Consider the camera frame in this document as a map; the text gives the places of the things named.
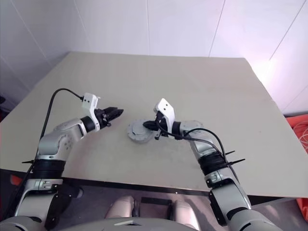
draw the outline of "gray plastic part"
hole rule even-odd
[[[127,128],[128,137],[136,143],[146,143],[154,137],[154,132],[145,128],[143,123],[146,119],[139,119],[129,124]]]

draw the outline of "floor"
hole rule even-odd
[[[84,194],[73,199],[62,214],[60,223],[53,231],[104,218],[110,204],[123,195],[132,195],[141,201],[142,197],[184,200],[194,209],[203,231],[226,231],[227,227],[218,225],[210,202],[205,196],[182,195],[174,193],[146,192],[95,186],[83,186]],[[254,209],[265,215],[284,231],[306,231],[308,223],[303,219],[295,200],[273,202],[271,205],[256,205]],[[167,207],[164,205],[141,204],[141,217],[164,218]]]

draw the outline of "orange object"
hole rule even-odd
[[[11,184],[12,185],[18,186],[23,179],[21,179],[21,178],[19,178],[17,176],[11,175],[11,179],[10,180],[11,180]]]
[[[289,117],[287,121],[308,154],[308,115]],[[308,222],[308,198],[297,198],[296,200],[304,219]]]

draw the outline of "black strip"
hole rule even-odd
[[[172,200],[161,199],[161,198],[153,198],[153,197],[142,197],[141,203],[169,206],[170,204],[172,204]]]
[[[63,194],[55,194],[53,196],[44,225],[47,230],[53,229],[59,223],[63,206],[70,203],[71,199],[71,197]]]
[[[64,171],[65,161],[43,160],[34,162],[32,171],[33,179],[60,179]]]
[[[180,133],[181,122],[174,121],[172,125],[172,133],[176,135],[181,135]]]
[[[219,152],[213,152],[200,157],[198,163],[205,176],[211,172],[227,167],[227,163]]]
[[[2,174],[13,174],[18,177],[23,177],[25,172],[21,171],[13,171],[0,169]],[[168,188],[168,187],[156,187],[156,186],[147,186],[147,185],[138,185],[138,184],[124,184],[124,183],[114,183],[114,182],[106,182],[106,181],[98,181],[98,180],[82,180],[82,179],[74,179],[74,178],[63,178],[66,183],[73,185],[88,185],[88,186],[97,186],[97,187],[106,187],[106,188],[118,188],[118,189],[132,189],[132,190],[140,190],[147,192],[158,192],[158,193],[177,193],[183,195],[196,195],[196,196],[208,196],[207,191],[197,191],[197,190],[187,190],[187,189],[176,189],[176,188]],[[270,201],[275,201],[282,199],[283,197],[274,197],[274,196],[254,196],[248,195],[251,205],[258,205]]]
[[[147,186],[139,184],[125,184],[125,183],[115,183],[115,182],[106,182],[98,180],[82,180],[82,179],[73,179],[73,178],[63,178],[65,183],[73,185],[88,185],[88,186],[99,186],[106,188],[116,188],[116,189],[132,189],[148,192],[158,192],[158,193],[176,193],[184,195],[196,195],[196,196],[207,196],[208,192],[197,191],[197,190],[188,190],[188,189],[175,189],[167,187],[156,187],[156,186]]]
[[[95,124],[93,123],[92,119],[89,116],[83,117],[80,120],[85,126],[87,132],[95,129]]]
[[[248,226],[250,226],[251,225],[251,223],[248,223],[248,224],[245,224],[241,229],[240,229],[240,231],[243,231],[244,229],[246,229]]]
[[[42,223],[42,220],[38,217],[29,217],[29,218],[31,218],[35,222]]]
[[[72,186],[68,184],[61,184],[58,187],[58,194],[63,194],[67,196],[71,196],[73,198],[77,198],[79,194],[79,187]]]
[[[245,208],[245,207],[238,207],[238,208],[232,209],[232,210],[230,210],[230,211],[227,213],[227,218],[228,218],[229,220],[231,220],[232,217],[233,217],[236,213],[238,213],[238,212],[240,212],[240,211],[242,211],[242,210],[246,210],[246,209],[248,209],[248,208]]]
[[[21,231],[25,231],[22,227],[15,225],[16,228],[18,228]]]
[[[289,114],[284,114],[284,117],[294,117],[294,116],[302,116],[308,114],[308,111],[305,112],[297,112],[297,113],[289,113]]]
[[[213,213],[214,213],[214,215],[216,217],[216,220],[217,220],[218,224],[221,225],[221,226],[227,225],[227,222],[226,222],[226,220],[225,220],[225,218],[224,218],[224,216],[222,214],[222,211],[221,211],[221,209],[220,209],[220,207],[218,205],[218,202],[217,202],[217,200],[216,200],[216,198],[215,198],[215,196],[213,195],[212,192],[210,192],[208,194],[208,199],[211,202],[210,205],[211,205],[211,208],[213,210]]]

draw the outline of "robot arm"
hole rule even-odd
[[[154,111],[158,127],[155,128],[155,123],[148,121],[143,124],[146,128],[160,129],[162,136],[172,134],[178,140],[190,138],[193,153],[205,176],[205,182],[211,189],[209,199],[212,210],[221,226],[228,225],[232,231],[281,231],[262,214],[251,209],[246,193],[230,168],[235,162],[227,162],[204,132],[199,130],[189,132],[200,128],[199,122],[174,121],[173,107],[165,99],[156,105]]]
[[[56,226],[61,211],[79,193],[79,188],[63,184],[61,177],[74,144],[91,131],[111,126],[110,121],[123,113],[116,107],[97,109],[97,102],[98,97],[85,93],[82,107],[87,116],[64,122],[41,138],[33,174],[26,181],[15,217],[5,220],[6,226],[20,226],[25,231],[29,227],[29,230],[40,231]]]

